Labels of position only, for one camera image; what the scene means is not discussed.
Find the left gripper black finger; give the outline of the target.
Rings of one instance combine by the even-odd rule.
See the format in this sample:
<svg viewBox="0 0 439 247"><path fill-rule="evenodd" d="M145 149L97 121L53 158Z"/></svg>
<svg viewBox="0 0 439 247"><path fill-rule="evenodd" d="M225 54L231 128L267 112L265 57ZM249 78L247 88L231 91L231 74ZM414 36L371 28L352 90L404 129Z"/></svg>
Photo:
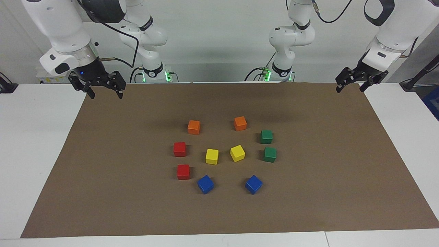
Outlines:
<svg viewBox="0 0 439 247"><path fill-rule="evenodd" d="M344 68L336 76L335 81L337 83L336 92L340 93L343 88L351 83L355 83L358 77L358 71L356 69Z"/></svg>
<svg viewBox="0 0 439 247"><path fill-rule="evenodd" d="M388 74L389 72L387 70L378 75L370 75L366 73L364 75L364 83L359 88L360 91L365 92L370 86L380 84Z"/></svg>

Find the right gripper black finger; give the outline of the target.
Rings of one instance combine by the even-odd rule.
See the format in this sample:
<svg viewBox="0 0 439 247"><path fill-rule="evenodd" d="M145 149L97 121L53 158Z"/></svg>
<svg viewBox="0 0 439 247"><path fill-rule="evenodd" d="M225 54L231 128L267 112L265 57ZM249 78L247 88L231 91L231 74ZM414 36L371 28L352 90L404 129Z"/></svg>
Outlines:
<svg viewBox="0 0 439 247"><path fill-rule="evenodd" d="M95 93L90 86L90 81L82 80L74 71L69 73L69 81L76 91L83 91L91 99L95 98Z"/></svg>
<svg viewBox="0 0 439 247"><path fill-rule="evenodd" d="M119 71L114 71L108 75L108 86L116 92L119 99L122 99L123 91L125 90L127 83Z"/></svg>

